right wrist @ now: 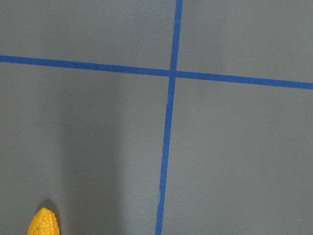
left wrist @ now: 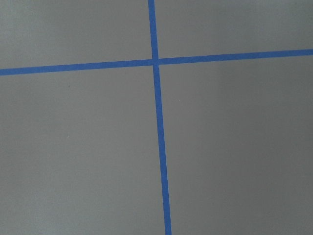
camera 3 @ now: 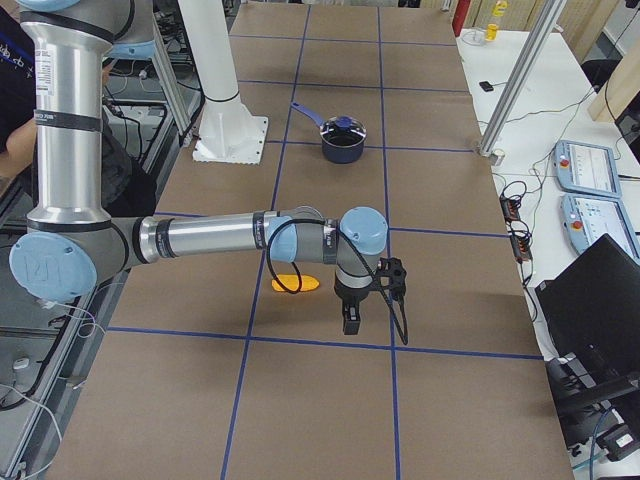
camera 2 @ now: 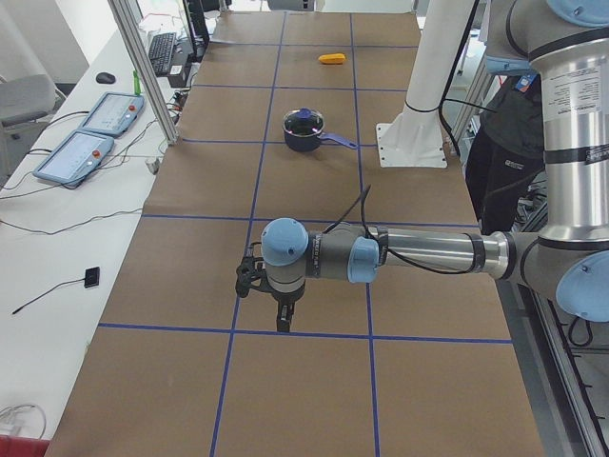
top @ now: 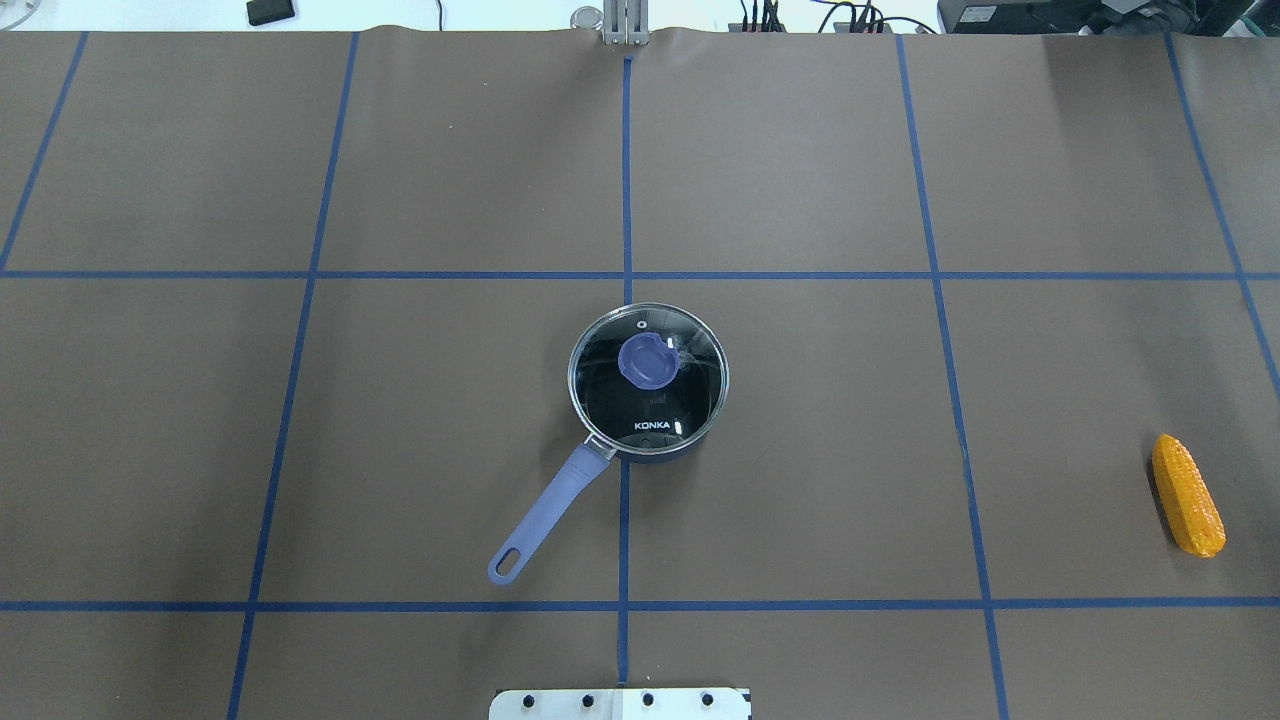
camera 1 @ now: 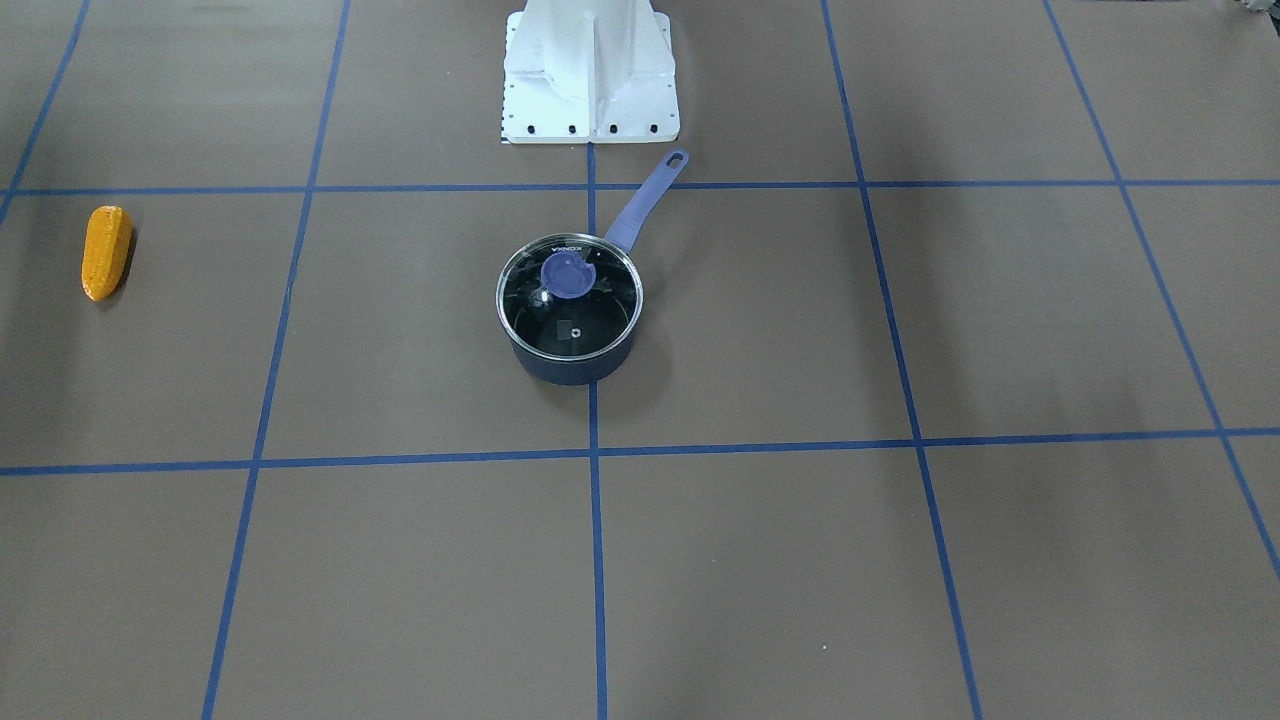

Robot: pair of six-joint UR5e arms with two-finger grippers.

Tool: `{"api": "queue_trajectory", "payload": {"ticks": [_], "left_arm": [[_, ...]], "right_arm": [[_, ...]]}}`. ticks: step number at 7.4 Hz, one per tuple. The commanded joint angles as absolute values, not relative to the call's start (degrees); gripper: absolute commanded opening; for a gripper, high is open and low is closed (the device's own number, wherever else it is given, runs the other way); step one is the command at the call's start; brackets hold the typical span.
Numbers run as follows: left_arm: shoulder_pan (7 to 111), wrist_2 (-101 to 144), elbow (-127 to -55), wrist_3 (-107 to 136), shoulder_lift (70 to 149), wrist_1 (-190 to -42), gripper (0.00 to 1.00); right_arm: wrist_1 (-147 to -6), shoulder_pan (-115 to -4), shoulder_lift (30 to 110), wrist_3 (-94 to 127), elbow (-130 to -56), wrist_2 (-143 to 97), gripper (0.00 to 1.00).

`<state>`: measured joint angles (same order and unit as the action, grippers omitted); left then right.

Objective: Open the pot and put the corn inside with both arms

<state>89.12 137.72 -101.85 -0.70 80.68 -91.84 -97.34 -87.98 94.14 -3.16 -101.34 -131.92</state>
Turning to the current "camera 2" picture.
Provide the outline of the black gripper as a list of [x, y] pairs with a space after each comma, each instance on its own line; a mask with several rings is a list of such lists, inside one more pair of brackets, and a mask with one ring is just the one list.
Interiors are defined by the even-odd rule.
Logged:
[[298, 288], [290, 292], [280, 292], [277, 290], [271, 292], [272, 297], [278, 303], [276, 316], [276, 329], [278, 332], [290, 332], [295, 304], [304, 296], [304, 293], [304, 288]]

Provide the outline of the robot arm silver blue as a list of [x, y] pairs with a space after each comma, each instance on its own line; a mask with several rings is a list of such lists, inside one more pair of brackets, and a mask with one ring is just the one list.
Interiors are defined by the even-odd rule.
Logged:
[[339, 221], [324, 231], [270, 222], [236, 289], [269, 293], [290, 328], [309, 278], [372, 282], [384, 265], [444, 274], [484, 272], [528, 286], [582, 319], [608, 318], [608, 5], [495, 1], [487, 42], [501, 71], [541, 80], [548, 221], [537, 233], [487, 236], [375, 228]]

